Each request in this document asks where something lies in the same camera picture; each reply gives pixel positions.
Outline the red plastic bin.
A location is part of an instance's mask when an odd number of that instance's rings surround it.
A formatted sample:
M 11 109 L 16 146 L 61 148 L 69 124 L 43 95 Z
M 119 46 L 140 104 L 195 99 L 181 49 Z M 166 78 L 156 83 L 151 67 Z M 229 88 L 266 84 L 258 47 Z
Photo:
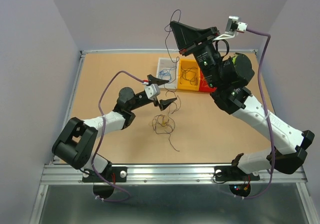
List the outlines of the red plastic bin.
M 216 87 L 210 87 L 205 80 L 201 80 L 199 83 L 199 92 L 212 93 L 216 91 Z

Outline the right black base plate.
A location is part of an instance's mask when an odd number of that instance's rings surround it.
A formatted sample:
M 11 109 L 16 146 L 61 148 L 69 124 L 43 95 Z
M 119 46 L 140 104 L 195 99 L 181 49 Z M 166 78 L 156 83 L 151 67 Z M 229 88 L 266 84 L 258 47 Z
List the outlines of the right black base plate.
M 218 165 L 214 167 L 215 180 L 218 182 L 235 182 L 235 181 L 259 181 L 260 176 L 253 173 L 246 174 L 238 167 Z

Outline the white plastic bin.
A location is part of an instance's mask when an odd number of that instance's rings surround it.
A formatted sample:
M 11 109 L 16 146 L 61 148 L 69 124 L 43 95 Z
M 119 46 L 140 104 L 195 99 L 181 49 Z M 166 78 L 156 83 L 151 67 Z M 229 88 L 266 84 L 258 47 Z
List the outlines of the white plastic bin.
M 168 80 L 169 83 L 161 85 L 161 89 L 176 90 L 178 86 L 179 64 L 172 62 L 170 58 L 158 59 L 156 78 Z

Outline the aluminium front rail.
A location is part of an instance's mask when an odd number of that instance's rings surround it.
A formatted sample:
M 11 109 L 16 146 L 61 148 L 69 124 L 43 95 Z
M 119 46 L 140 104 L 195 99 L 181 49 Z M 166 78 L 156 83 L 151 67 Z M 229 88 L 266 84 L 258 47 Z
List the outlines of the aluminium front rail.
M 124 164 L 126 182 L 122 185 L 213 184 L 217 164 Z M 69 165 L 46 165 L 42 185 L 80 185 L 82 173 Z

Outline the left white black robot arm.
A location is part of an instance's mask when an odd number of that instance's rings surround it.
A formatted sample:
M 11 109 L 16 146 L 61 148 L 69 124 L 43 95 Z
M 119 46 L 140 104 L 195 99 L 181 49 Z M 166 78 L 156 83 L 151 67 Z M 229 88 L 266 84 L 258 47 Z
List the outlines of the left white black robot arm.
M 81 120 L 73 117 L 68 120 L 52 147 L 52 153 L 75 170 L 82 170 L 88 176 L 95 175 L 100 181 L 111 177 L 112 163 L 93 150 L 96 139 L 129 127 L 135 119 L 133 110 L 153 104 L 161 111 L 167 109 L 176 99 L 158 100 L 160 86 L 168 80 L 148 75 L 141 83 L 144 90 L 135 93 L 132 88 L 124 87 L 119 91 L 114 109 L 100 116 Z

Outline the yellow plastic bin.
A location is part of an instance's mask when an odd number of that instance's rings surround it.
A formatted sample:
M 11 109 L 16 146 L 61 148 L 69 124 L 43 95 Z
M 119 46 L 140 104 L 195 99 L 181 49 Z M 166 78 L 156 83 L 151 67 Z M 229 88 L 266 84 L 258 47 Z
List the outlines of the yellow plastic bin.
M 197 62 L 190 59 L 181 59 L 178 70 L 177 89 L 198 92 L 201 75 Z

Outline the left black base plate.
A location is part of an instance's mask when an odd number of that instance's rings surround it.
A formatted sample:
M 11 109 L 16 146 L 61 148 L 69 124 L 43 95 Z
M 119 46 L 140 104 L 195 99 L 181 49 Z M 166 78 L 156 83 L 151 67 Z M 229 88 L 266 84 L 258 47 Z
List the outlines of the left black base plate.
M 125 166 L 108 166 L 100 175 L 109 182 L 125 183 L 127 181 L 127 167 Z M 103 180 L 93 170 L 84 169 L 82 182 L 84 183 L 101 183 Z

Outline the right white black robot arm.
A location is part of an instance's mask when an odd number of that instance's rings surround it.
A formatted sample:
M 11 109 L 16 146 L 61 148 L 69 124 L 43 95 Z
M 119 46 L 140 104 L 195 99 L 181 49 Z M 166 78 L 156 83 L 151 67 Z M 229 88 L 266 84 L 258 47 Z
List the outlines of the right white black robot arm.
M 192 54 L 208 86 L 215 88 L 210 96 L 217 107 L 244 121 L 271 142 L 266 150 L 238 154 L 220 175 L 242 179 L 261 170 L 293 174 L 302 166 L 315 135 L 310 130 L 300 131 L 288 125 L 247 89 L 255 74 L 250 59 L 242 53 L 228 58 L 222 56 L 216 27 L 199 29 L 171 21 L 170 29 L 180 55 Z

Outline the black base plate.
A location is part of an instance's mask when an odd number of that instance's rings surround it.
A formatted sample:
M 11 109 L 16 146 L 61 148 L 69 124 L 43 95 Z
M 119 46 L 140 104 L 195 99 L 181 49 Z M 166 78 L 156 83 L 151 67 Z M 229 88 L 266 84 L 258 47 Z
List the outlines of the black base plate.
M 125 183 L 127 181 L 127 167 L 125 166 L 108 166 L 100 175 L 109 182 Z M 84 169 L 82 182 L 84 183 L 101 183 L 103 180 L 93 170 Z
M 218 182 L 235 182 L 235 181 L 259 181 L 260 176 L 253 173 L 246 174 L 238 167 L 218 165 L 214 167 L 215 180 Z

